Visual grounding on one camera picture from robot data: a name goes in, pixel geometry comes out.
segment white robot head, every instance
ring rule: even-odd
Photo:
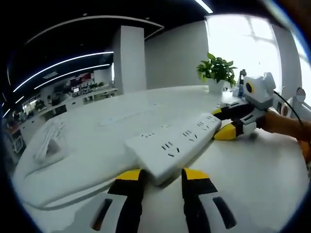
[[[259,109],[270,107],[273,100],[276,84],[270,72],[264,73],[264,77],[244,77],[245,99]]]

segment black cable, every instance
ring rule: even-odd
[[[298,121],[299,121],[299,123],[300,123],[300,125],[301,125],[301,127],[302,127],[302,130],[304,131],[304,130],[305,130],[304,125],[303,125],[303,123],[302,123],[300,117],[298,116],[297,112],[294,110],[294,108],[293,108],[293,107],[292,107],[278,92],[274,91],[274,93],[275,93],[277,96],[279,96],[279,97],[289,106],[289,108],[293,111],[293,113],[296,115],[296,117],[297,117],[297,119],[298,119]]]

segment ceiling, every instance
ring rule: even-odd
[[[278,24],[257,0],[204,0],[215,14],[240,13],[266,17]],[[38,3],[9,2],[5,11],[5,35],[2,51],[6,63],[1,67],[2,92],[15,102],[22,95],[31,95],[33,88],[56,71],[64,74],[73,70],[101,64],[111,64],[113,55],[98,55],[71,61],[45,71],[13,93],[24,80],[58,62],[73,57],[111,51],[111,42],[120,25],[143,27],[145,38],[157,36],[172,28],[203,20],[208,13],[194,0],[118,0],[75,2],[63,0]],[[131,17],[146,21],[124,19]],[[57,24],[58,27],[47,30]]]

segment potted plant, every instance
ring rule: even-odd
[[[207,61],[201,61],[203,64],[197,66],[197,72],[199,79],[207,82],[209,92],[220,94],[225,82],[229,82],[231,87],[235,85],[233,69],[236,67],[232,67],[233,61],[227,62],[211,53],[208,53],[207,57]]]

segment power strip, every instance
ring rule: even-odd
[[[125,142],[126,152],[138,157],[155,185],[187,164],[219,130],[221,121],[205,113],[186,122],[161,126]]]

